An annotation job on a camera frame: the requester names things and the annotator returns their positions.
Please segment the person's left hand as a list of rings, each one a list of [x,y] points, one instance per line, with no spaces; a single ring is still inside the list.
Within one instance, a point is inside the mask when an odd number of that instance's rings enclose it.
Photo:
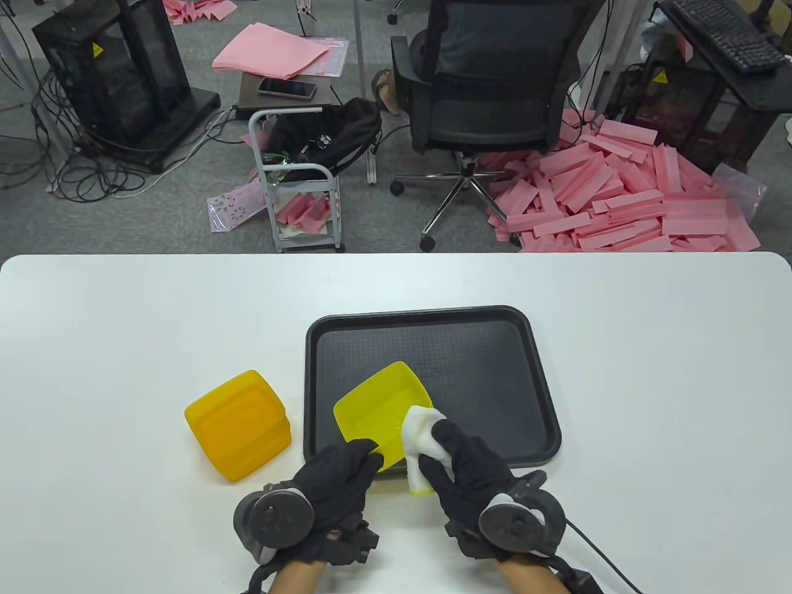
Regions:
[[[339,532],[350,517],[362,518],[367,491],[384,464],[371,439],[354,439],[321,450],[295,473],[295,487],[314,510],[308,536],[292,547],[291,560],[304,563],[322,559],[329,535]]]

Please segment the person's right hand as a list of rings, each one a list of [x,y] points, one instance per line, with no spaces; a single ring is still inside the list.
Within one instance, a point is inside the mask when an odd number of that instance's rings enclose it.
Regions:
[[[468,436],[448,419],[432,427],[432,436],[450,455],[452,477],[438,459],[421,454],[418,465],[436,492],[448,521],[445,532],[457,540],[464,556],[506,562],[514,554],[483,536],[479,517],[492,498],[517,484],[517,479],[483,438]]]

